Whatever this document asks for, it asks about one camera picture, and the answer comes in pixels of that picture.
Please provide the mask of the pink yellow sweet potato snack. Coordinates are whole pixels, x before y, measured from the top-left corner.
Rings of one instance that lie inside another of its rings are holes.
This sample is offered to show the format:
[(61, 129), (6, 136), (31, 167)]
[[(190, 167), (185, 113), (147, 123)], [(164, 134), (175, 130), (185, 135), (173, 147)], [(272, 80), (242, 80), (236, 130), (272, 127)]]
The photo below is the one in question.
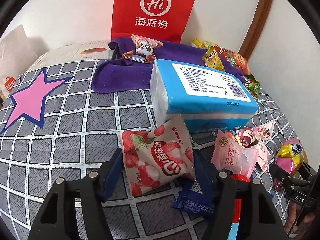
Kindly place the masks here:
[(286, 141), (277, 151), (276, 165), (295, 175), (304, 161), (305, 151), (297, 138)]

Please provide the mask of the dark blue snack packet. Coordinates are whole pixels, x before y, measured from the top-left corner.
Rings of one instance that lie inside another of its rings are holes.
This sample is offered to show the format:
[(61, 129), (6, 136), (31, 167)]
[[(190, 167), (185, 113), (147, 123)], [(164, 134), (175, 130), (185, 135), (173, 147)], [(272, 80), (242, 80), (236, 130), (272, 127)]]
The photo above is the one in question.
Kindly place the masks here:
[(204, 196), (198, 182), (185, 183), (172, 207), (192, 215), (211, 215), (214, 213), (214, 204)]

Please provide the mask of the strawberry bear snack packet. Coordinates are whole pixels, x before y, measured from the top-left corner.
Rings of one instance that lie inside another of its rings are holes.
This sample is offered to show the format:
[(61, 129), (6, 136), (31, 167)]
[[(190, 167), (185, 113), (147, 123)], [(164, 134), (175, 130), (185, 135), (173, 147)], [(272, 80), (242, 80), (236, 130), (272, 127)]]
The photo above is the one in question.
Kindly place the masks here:
[(243, 148), (255, 148), (259, 150), (257, 163), (264, 173), (267, 173), (271, 153), (263, 141), (271, 138), (274, 124), (275, 120), (273, 119), (259, 126), (228, 132), (228, 136)]

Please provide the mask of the pink peach flavour packet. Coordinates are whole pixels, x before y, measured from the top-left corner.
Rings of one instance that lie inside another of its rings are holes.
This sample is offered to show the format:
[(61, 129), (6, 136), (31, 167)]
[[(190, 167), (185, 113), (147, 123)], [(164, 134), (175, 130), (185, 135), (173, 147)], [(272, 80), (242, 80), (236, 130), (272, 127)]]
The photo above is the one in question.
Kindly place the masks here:
[(218, 171), (229, 170), (250, 178), (257, 162), (259, 150), (243, 148), (226, 133), (217, 132), (214, 152), (210, 162)]

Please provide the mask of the green snack packet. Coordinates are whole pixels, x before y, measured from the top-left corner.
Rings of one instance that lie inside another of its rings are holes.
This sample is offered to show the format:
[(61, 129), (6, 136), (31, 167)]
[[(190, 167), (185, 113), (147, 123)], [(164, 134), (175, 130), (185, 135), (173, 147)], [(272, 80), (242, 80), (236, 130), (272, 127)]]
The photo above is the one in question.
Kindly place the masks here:
[(257, 100), (260, 94), (260, 82), (256, 80), (253, 75), (246, 75), (244, 86), (251, 93), (253, 98)]

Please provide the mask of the white strawberry candy packet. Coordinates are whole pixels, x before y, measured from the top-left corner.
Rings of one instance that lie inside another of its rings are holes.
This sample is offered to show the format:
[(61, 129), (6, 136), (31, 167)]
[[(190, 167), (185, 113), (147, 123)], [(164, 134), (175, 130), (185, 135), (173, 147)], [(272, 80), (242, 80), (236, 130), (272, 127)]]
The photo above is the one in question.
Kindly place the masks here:
[(180, 115), (151, 132), (124, 131), (121, 146), (133, 196), (141, 196), (180, 176), (196, 180), (189, 131)]

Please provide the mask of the pink star sticker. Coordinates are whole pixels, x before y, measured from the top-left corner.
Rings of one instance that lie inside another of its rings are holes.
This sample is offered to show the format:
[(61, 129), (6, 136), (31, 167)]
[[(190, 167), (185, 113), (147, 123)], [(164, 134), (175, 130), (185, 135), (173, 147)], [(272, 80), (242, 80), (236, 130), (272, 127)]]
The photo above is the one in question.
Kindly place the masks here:
[(57, 80), (48, 80), (46, 69), (43, 67), (28, 87), (18, 90), (10, 96), (14, 108), (1, 133), (4, 133), (21, 117), (42, 128), (44, 126), (44, 108), (47, 96), (71, 79), (69, 76)]

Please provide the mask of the orange red chips bag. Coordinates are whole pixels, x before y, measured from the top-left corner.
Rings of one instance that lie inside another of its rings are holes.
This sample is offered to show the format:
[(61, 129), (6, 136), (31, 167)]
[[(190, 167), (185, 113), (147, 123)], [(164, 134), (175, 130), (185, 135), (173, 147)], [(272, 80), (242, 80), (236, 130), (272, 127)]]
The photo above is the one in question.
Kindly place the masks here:
[(215, 50), (217, 51), (221, 61), (227, 62), (230, 66), (238, 69), (242, 75), (251, 74), (248, 62), (243, 56), (221, 47), (215, 47)]

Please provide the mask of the small yellow snack packet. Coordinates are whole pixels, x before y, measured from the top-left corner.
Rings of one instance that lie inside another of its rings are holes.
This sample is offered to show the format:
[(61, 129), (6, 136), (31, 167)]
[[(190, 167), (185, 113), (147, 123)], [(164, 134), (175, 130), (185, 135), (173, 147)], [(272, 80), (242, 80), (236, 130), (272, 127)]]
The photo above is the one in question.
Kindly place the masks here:
[(225, 68), (219, 58), (219, 55), (215, 50), (215, 47), (213, 46), (211, 46), (203, 55), (202, 61), (204, 62), (205, 66), (208, 68), (212, 68), (222, 72), (225, 71)]

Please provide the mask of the purple cloth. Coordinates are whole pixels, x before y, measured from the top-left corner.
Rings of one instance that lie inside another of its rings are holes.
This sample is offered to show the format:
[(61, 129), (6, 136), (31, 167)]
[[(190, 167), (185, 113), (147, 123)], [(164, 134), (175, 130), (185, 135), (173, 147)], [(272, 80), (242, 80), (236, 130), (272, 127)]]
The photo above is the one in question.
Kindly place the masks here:
[[(97, 66), (92, 77), (92, 89), (100, 94), (150, 88), (153, 64), (139, 63), (122, 58), (135, 48), (129, 37), (118, 37), (108, 44), (113, 49), (112, 59)], [(202, 57), (207, 51), (176, 42), (163, 41), (155, 49), (156, 59), (165, 59), (204, 66)]]

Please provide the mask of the yellow chips bag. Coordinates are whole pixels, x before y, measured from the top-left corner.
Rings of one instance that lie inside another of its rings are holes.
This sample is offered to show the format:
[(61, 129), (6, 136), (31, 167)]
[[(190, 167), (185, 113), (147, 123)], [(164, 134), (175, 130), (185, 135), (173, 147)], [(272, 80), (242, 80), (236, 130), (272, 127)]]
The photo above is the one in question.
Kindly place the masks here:
[(205, 49), (208, 50), (211, 47), (218, 47), (217, 44), (207, 41), (207, 40), (203, 40), (201, 38), (195, 38), (191, 41), (191, 46), (195, 47), (195, 48), (200, 48), (200, 49)]

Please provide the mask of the fruit print pillow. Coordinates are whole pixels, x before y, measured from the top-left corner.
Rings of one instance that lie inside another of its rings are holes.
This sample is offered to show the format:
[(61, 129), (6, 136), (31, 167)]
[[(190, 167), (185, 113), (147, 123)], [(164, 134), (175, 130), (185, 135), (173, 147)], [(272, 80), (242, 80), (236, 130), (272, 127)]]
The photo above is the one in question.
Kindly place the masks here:
[(63, 63), (110, 59), (113, 50), (108, 47), (109, 42), (110, 40), (74, 43), (49, 50), (41, 55), (27, 72)]

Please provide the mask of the panda snack packet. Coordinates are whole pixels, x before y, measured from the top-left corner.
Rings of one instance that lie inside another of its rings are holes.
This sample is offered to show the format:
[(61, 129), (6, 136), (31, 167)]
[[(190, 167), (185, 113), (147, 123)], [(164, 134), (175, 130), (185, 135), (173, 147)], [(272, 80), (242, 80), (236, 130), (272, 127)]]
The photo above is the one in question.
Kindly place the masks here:
[(163, 46), (163, 42), (132, 34), (131, 40), (135, 49), (124, 53), (121, 57), (139, 63), (153, 64), (156, 59), (154, 50)]

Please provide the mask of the red Haidilao paper bag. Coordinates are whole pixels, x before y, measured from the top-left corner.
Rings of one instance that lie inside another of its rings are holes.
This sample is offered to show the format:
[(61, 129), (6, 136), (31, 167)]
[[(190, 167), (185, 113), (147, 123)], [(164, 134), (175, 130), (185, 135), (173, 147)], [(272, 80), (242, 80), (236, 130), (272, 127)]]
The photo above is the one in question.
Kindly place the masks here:
[(111, 38), (136, 34), (179, 43), (195, 0), (114, 0)]

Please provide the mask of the brown wooden door frame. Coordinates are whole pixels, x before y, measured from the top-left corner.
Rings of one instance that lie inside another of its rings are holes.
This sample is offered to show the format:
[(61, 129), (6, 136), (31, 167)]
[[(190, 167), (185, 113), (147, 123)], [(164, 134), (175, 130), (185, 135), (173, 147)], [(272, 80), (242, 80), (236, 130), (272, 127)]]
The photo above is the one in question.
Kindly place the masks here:
[(246, 60), (249, 60), (257, 42), (259, 41), (260, 35), (269, 16), (272, 3), (273, 0), (258, 0), (252, 22), (239, 49), (239, 54)]

